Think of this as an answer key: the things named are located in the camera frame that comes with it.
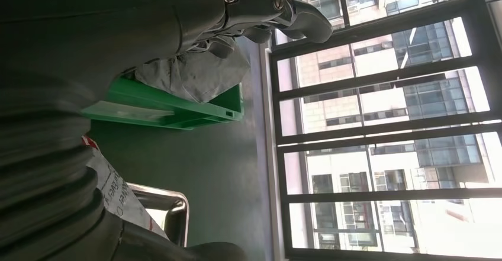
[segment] green tray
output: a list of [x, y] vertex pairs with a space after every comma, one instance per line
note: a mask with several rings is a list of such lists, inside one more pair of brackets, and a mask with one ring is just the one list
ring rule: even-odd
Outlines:
[[240, 85], [236, 85], [210, 102], [199, 104], [119, 78], [104, 101], [83, 113], [94, 120], [191, 130], [203, 125], [240, 121], [242, 94]]

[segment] metal window bar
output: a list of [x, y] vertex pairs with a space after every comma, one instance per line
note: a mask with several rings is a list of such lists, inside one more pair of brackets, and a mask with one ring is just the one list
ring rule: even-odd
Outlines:
[[374, 192], [294, 194], [282, 197], [284, 202], [329, 203], [329, 202], [369, 202], [369, 201], [407, 201], [407, 200], [454, 200], [473, 198], [500, 198], [502, 188], [454, 188]]
[[[333, 33], [331, 39], [325, 44], [308, 43], [305, 40], [295, 41], [274, 47], [270, 56], [271, 63], [271, 80], [272, 80], [272, 98], [274, 104], [274, 116], [277, 137], [282, 137], [281, 120], [280, 120], [280, 100], [277, 97], [279, 94], [279, 82], [277, 74], [277, 62], [282, 59], [287, 59], [299, 56], [306, 53], [312, 53], [332, 47], [342, 46], [345, 44], [354, 43], [378, 37], [380, 35], [393, 33], [395, 31], [403, 31], [413, 27], [423, 26], [430, 23], [451, 19], [454, 17], [462, 17], [466, 28], [466, 33], [471, 44], [473, 58], [476, 58], [476, 66], [478, 66], [482, 78], [482, 82], [486, 88], [486, 93], [490, 108], [492, 111], [483, 112], [483, 114], [463, 114], [449, 116], [438, 120], [447, 120], [453, 118], [460, 122], [462, 120], [472, 119], [481, 115], [483, 120], [489, 118], [500, 118], [499, 101], [502, 101], [500, 88], [497, 89], [497, 83], [502, 82], [502, 75], [498, 73], [498, 67], [502, 61], [500, 57], [500, 48], [495, 44], [496, 33], [493, 31], [489, 20], [490, 14], [485, 3], [479, 0], [454, 0], [444, 3], [439, 3], [415, 11], [405, 12], [400, 15], [387, 17], [384, 19], [366, 22], [361, 25], [344, 28]], [[437, 118], [414, 120], [414, 123], [423, 125], [438, 124]], [[391, 125], [399, 123], [386, 124], [387, 128], [393, 129]], [[410, 122], [406, 122], [401, 128], [404, 128]], [[279, 190], [281, 194], [281, 209], [283, 220], [283, 231], [285, 241], [286, 257], [290, 260], [333, 260], [333, 258], [344, 258], [353, 260], [382, 260], [382, 259], [403, 259], [403, 260], [484, 260], [483, 258], [457, 257], [457, 256], [437, 256], [428, 254], [402, 254], [402, 253], [387, 253], [387, 252], [357, 252], [348, 250], [323, 250], [323, 249], [296, 249], [292, 247], [291, 239], [291, 217], [289, 215], [289, 206], [292, 203], [311, 203], [311, 202], [342, 202], [342, 201], [388, 201], [388, 200], [408, 200], [408, 199], [465, 199], [465, 198], [500, 198], [502, 197], [502, 189], [500, 188], [485, 188], [485, 189], [428, 189], [428, 190], [413, 190], [413, 191], [381, 191], [381, 192], [352, 192], [342, 194], [299, 194], [288, 195], [286, 185], [286, 167], [284, 164], [284, 153], [301, 152], [305, 150], [338, 148], [347, 146], [358, 146], [376, 143], [385, 143], [391, 141], [416, 140], [421, 138], [432, 137], [447, 137], [459, 136], [463, 134], [483, 133], [490, 131], [498, 131], [501, 134], [501, 123], [486, 124], [486, 125], [468, 125], [461, 127], [443, 128], [437, 130], [416, 131], [412, 133], [401, 133], [384, 135], [379, 137], [364, 137], [350, 140], [328, 141], [313, 144], [300, 144], [296, 146], [281, 146], [277, 148], [278, 172], [279, 172]], [[379, 132], [383, 133], [381, 125], [376, 126]]]
[[365, 252], [350, 250], [329, 249], [303, 249], [293, 248], [286, 252], [286, 258], [290, 261], [333, 261], [333, 260], [357, 260], [357, 261], [487, 261], [486, 258], [444, 256], [432, 254], [404, 254], [392, 252]]
[[343, 25], [345, 27], [349, 27], [350, 19], [349, 19], [349, 8], [347, 7], [347, 0], [340, 0], [340, 7], [342, 9]]
[[451, 137], [478, 133], [498, 132], [502, 130], [502, 123], [478, 124], [459, 127], [447, 127], [433, 130], [413, 131], [398, 134], [387, 134], [374, 137], [350, 138], [346, 140], [323, 141], [319, 143], [295, 144], [278, 146], [276, 149], [283, 153], [304, 152], [307, 150], [336, 149], [339, 147], [364, 146], [368, 144], [390, 143], [393, 141], [421, 140], [423, 138]]
[[471, 2], [472, 0], [450, 0], [341, 28], [321, 44], [306, 39], [280, 44], [272, 47], [271, 62], [453, 19], [464, 12]]
[[380, 233], [377, 228], [314, 228], [315, 233]]
[[334, 138], [344, 138], [353, 136], [364, 136], [371, 134], [382, 134], [396, 131], [406, 131], [411, 129], [435, 128], [447, 125], [460, 125], [473, 122], [482, 122], [500, 119], [501, 115], [495, 111], [473, 112], [466, 114], [448, 115], [426, 119], [416, 119], [395, 123], [385, 123], [380, 125], [366, 125], [363, 127], [345, 128], [332, 131], [299, 134], [276, 138], [279, 146], [285, 144], [305, 143], [308, 141], [322, 141]]
[[373, 75], [354, 77], [349, 79], [326, 82], [318, 85], [305, 86], [303, 88], [282, 91], [276, 94], [280, 101], [300, 98], [310, 95], [324, 94], [333, 91], [339, 91], [351, 88], [361, 88], [364, 86], [375, 85], [385, 82], [394, 82], [397, 80], [411, 79], [419, 76], [433, 75], [435, 73], [458, 70], [466, 67], [476, 66], [475, 57], [461, 57], [444, 60], [434, 63], [425, 63], [417, 66], [405, 67], [403, 69], [390, 70], [388, 72], [375, 73]]

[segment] building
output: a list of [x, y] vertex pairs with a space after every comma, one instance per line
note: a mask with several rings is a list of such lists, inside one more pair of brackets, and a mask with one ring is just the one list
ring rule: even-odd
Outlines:
[[[334, 29], [343, 27], [339, 0], [303, 1], [317, 7]], [[351, 24], [432, 3], [346, 1]], [[469, 54], [462, 20], [455, 18], [298, 56], [291, 65], [296, 70], [298, 85], [303, 87]], [[299, 100], [297, 112], [301, 131], [313, 133], [485, 111], [485, 97], [479, 73], [476, 67], [470, 67], [305, 97]], [[497, 149], [500, 142], [492, 134], [470, 134], [316, 150], [302, 155], [307, 165], [309, 193], [336, 193], [493, 186], [500, 181], [498, 170], [494, 169], [500, 162]], [[479, 256], [496, 246], [491, 241], [479, 241], [476, 234], [484, 233], [486, 228], [473, 226], [489, 211], [487, 202], [337, 202], [305, 207], [310, 208], [301, 215], [311, 215], [314, 248], [318, 249], [381, 251], [385, 247], [385, 251], [391, 252], [445, 255], [463, 250], [462, 255]], [[493, 215], [501, 214], [500, 209], [490, 211]], [[454, 240], [456, 234], [466, 231], [473, 235], [463, 241], [446, 246], [437, 242]], [[305, 239], [294, 239], [294, 246], [308, 246], [310, 231], [302, 232]]]

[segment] window frame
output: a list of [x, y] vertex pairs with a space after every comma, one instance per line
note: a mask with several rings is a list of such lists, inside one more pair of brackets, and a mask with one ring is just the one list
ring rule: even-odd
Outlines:
[[[344, 17], [348, 19], [346, 3], [342, 4]], [[335, 82], [321, 83], [313, 86], [295, 88], [289, 91], [280, 91], [278, 78], [278, 62], [304, 54], [314, 53], [325, 49], [344, 46], [355, 42], [375, 38], [394, 32], [404, 31], [413, 27], [434, 24], [440, 21], [462, 17], [464, 27], [471, 45], [472, 56], [460, 57], [441, 62], [426, 63], [403, 69], [382, 72], [374, 75], [361, 76], [338, 80]], [[293, 152], [335, 149], [341, 147], [364, 146], [394, 141], [417, 140], [421, 138], [436, 138], [447, 136], [459, 136], [484, 132], [498, 132], [502, 140], [502, 123], [460, 125], [472, 122], [502, 119], [502, 92], [497, 83], [502, 82], [502, 73], [498, 73], [498, 67], [502, 66], [500, 46], [496, 32], [491, 22], [486, 0], [451, 0], [418, 8], [412, 11], [402, 12], [375, 21], [336, 30], [328, 41], [321, 44], [311, 43], [307, 40], [297, 40], [281, 45], [273, 45], [269, 54], [272, 109], [274, 118], [276, 140], [276, 162], [278, 166], [279, 195], [281, 198], [282, 231], [284, 235], [285, 257], [289, 260], [332, 260], [344, 258], [349, 260], [381, 260], [397, 259], [404, 260], [484, 260], [480, 258], [439, 256], [428, 254], [403, 254], [390, 252], [361, 252], [349, 250], [329, 249], [299, 249], [293, 248], [291, 240], [291, 217], [289, 205], [296, 203], [316, 202], [356, 202], [356, 201], [392, 201], [392, 200], [429, 200], [429, 199], [468, 199], [468, 198], [502, 198], [500, 188], [480, 189], [425, 189], [425, 190], [402, 190], [402, 191], [375, 191], [375, 192], [350, 192], [329, 194], [292, 194], [288, 195], [286, 185], [286, 165], [284, 154]], [[407, 79], [416, 76], [434, 75], [438, 72], [463, 69], [477, 66], [482, 83], [485, 87], [490, 111], [448, 115], [442, 117], [417, 119], [397, 123], [381, 125], [363, 125], [362, 127], [346, 128], [340, 130], [323, 131], [318, 133], [297, 134], [283, 136], [281, 126], [280, 102], [298, 99], [306, 96], [316, 96], [329, 92], [345, 89], [361, 88], [369, 85], [377, 85], [384, 82], [392, 82], [396, 78]], [[441, 128], [436, 130], [415, 131], [412, 133], [387, 134], [383, 136], [371, 136], [403, 130], [415, 130], [419, 128], [432, 128], [443, 125], [460, 125], [459, 127]], [[340, 139], [344, 137], [362, 136], [362, 138]]]

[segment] gray floor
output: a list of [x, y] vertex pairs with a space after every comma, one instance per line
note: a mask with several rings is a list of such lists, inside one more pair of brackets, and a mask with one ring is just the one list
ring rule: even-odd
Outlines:
[[229, 241], [272, 260], [258, 46], [243, 46], [252, 73], [242, 122], [175, 131], [93, 121], [90, 136], [125, 180], [188, 197], [189, 245]]

